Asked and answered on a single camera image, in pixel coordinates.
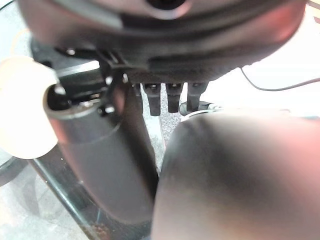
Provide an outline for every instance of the floor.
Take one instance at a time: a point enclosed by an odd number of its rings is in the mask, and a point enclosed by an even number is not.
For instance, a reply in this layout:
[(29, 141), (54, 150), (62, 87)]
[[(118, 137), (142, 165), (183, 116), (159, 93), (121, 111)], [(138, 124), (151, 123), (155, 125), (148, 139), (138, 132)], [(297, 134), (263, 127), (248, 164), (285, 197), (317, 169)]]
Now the floor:
[[(0, 7), (8, 0), (0, 0)], [(280, 88), (320, 76), (319, 33), (307, 16), (293, 39), (277, 53), (245, 67), (256, 85)], [(30, 33), (14, 4), (0, 13), (0, 62), (10, 56), (29, 56)], [(211, 82), (201, 100), (224, 107), (263, 107), (290, 109), (295, 115), (320, 115), (320, 83), (287, 92), (261, 92), (254, 89), (236, 69)], [(186, 88), (181, 101), (187, 98)], [(162, 86), (160, 117), (148, 114), (143, 96), (144, 118), (160, 167), (165, 143), (180, 121), (179, 114), (169, 114), (166, 92)], [(0, 164), (11, 156), (0, 150)], [(85, 240), (87, 239), (46, 184), (31, 167), (0, 188), (0, 239), (2, 240)]]

